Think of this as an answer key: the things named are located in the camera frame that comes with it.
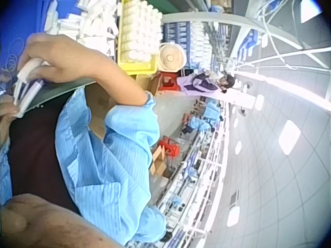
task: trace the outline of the black hair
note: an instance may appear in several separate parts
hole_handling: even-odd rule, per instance
[[[234,83],[236,81],[236,78],[234,76],[231,76],[231,75],[227,75],[227,85],[224,85],[225,88],[229,89],[229,88],[232,88]]]
[[[172,239],[172,232],[171,231],[167,231],[165,233],[165,235],[160,239],[160,242],[167,243],[171,239]]]

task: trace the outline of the yellow tray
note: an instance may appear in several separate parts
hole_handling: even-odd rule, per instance
[[[148,63],[129,63],[121,61],[121,50],[122,50],[122,26],[123,26],[123,12],[124,12],[124,4],[131,0],[122,0],[122,14],[119,19],[119,33],[118,33],[118,46],[117,46],[117,63],[118,65],[128,74],[128,75],[136,75],[136,74],[153,74],[157,71],[157,55],[152,56],[152,60]]]

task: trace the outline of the hand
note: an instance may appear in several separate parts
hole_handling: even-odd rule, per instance
[[[17,114],[20,109],[13,104],[12,96],[1,96],[0,98],[0,148],[6,142],[9,127],[11,122],[15,119],[15,114]]]
[[[79,215],[30,194],[1,209],[1,228],[5,247],[120,247]]]
[[[81,78],[94,78],[105,56],[65,35],[32,34],[20,58],[18,70],[31,58],[41,58],[49,66],[33,70],[29,79],[47,79],[56,83],[70,82]]]

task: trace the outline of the blue table surface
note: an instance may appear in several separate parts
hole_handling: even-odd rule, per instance
[[[10,54],[20,56],[26,39],[32,33],[43,32],[47,10],[52,0],[11,0],[0,16],[0,66],[3,67]],[[81,14],[75,7],[77,0],[58,0],[58,17],[69,13]]]

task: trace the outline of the small fan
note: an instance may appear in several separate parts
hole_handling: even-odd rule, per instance
[[[158,69],[166,72],[177,72],[186,65],[184,49],[175,43],[161,44]]]

